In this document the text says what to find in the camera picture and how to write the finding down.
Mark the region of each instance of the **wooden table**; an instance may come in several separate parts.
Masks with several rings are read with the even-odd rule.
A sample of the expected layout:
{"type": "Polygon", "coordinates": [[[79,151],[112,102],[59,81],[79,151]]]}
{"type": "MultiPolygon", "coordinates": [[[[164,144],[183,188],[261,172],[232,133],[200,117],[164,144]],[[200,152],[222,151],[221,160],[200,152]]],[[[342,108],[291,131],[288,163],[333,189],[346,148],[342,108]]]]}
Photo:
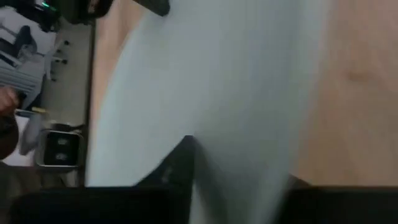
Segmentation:
{"type": "MultiPolygon", "coordinates": [[[[398,184],[398,2],[332,4],[317,104],[292,173],[313,184],[398,184]]],[[[97,22],[92,130],[124,39],[142,11],[118,0],[97,22]]]]}

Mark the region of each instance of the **hand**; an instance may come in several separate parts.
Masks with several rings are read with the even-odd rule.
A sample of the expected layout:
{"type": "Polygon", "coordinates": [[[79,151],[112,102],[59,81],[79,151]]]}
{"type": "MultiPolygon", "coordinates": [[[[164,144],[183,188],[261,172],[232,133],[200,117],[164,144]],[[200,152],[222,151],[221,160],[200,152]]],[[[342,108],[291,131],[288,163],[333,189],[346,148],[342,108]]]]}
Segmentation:
{"type": "Polygon", "coordinates": [[[17,93],[10,87],[0,87],[0,116],[9,115],[18,107],[17,93]]]}

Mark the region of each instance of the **wooden surface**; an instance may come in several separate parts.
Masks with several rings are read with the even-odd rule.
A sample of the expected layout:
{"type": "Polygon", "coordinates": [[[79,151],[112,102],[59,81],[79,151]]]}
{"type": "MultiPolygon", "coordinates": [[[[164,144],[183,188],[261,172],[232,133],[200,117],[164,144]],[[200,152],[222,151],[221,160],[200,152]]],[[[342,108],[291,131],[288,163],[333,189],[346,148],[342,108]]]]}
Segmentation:
{"type": "MultiPolygon", "coordinates": [[[[313,184],[398,184],[398,2],[332,2],[317,103],[292,173],[313,184]]],[[[141,16],[136,3],[118,0],[98,20],[92,129],[141,16]]]]}

